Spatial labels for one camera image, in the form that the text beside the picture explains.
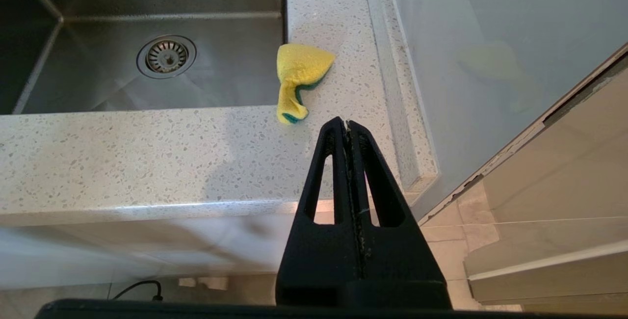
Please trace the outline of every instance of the sink drain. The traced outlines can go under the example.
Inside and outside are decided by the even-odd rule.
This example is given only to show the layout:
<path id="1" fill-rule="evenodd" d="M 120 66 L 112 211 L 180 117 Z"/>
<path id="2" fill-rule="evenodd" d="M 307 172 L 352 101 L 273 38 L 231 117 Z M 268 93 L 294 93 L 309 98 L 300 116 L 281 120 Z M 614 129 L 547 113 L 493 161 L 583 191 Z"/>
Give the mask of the sink drain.
<path id="1" fill-rule="evenodd" d="M 172 78 L 184 73 L 196 57 L 196 48 L 180 35 L 165 35 L 148 42 L 137 55 L 137 68 L 154 79 Z"/>

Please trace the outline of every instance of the countertop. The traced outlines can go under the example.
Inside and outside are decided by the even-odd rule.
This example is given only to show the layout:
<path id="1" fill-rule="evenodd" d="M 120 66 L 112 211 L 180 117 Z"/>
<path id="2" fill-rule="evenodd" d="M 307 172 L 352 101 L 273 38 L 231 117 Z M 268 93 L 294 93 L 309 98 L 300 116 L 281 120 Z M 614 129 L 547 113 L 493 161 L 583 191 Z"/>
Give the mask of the countertop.
<path id="1" fill-rule="evenodd" d="M 370 129 L 399 180 L 367 0 L 287 4 L 289 42 L 337 55 L 303 93 L 306 120 L 282 125 L 275 106 L 0 116 L 0 225 L 293 212 L 334 116 Z M 330 173 L 320 199 L 331 207 Z"/>

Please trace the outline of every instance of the sink basin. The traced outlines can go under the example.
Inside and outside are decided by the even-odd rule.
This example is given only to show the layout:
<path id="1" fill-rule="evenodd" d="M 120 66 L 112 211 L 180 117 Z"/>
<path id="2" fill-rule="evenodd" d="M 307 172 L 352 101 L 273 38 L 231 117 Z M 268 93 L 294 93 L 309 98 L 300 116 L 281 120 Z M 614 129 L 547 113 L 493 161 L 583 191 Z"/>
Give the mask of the sink basin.
<path id="1" fill-rule="evenodd" d="M 2 113 L 276 104 L 283 0 L 14 1 Z"/>

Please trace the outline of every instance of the black cable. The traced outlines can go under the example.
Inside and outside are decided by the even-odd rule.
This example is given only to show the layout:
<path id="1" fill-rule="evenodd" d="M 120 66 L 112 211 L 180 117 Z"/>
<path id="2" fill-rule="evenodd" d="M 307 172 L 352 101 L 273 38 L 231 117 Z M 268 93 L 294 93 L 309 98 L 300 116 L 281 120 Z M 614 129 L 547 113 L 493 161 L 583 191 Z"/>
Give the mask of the black cable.
<path id="1" fill-rule="evenodd" d="M 161 283 L 159 283 L 159 281 L 157 280 L 146 280 L 146 281 L 139 281 L 137 283 L 134 283 L 133 285 L 130 285 L 129 287 L 122 290 L 122 292 L 118 293 L 111 300 L 113 301 L 114 299 L 119 299 L 119 297 L 121 297 L 123 294 L 129 292 L 130 290 L 134 289 L 135 287 L 139 285 L 146 285 L 150 283 L 154 283 L 155 285 L 157 285 L 157 295 L 153 296 L 153 301 L 162 301 L 163 297 L 161 296 Z"/>

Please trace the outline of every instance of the yellow sponge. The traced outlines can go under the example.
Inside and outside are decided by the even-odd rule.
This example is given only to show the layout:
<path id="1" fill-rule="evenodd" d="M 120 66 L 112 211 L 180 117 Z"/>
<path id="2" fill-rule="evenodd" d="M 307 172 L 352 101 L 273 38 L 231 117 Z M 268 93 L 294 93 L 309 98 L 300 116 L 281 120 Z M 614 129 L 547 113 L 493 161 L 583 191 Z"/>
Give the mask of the yellow sponge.
<path id="1" fill-rule="evenodd" d="M 301 89 L 314 89 L 327 73 L 336 56 L 319 48 L 301 44 L 284 44 L 277 52 L 277 76 L 281 83 L 277 118 L 283 124 L 294 124 L 308 116 Z"/>

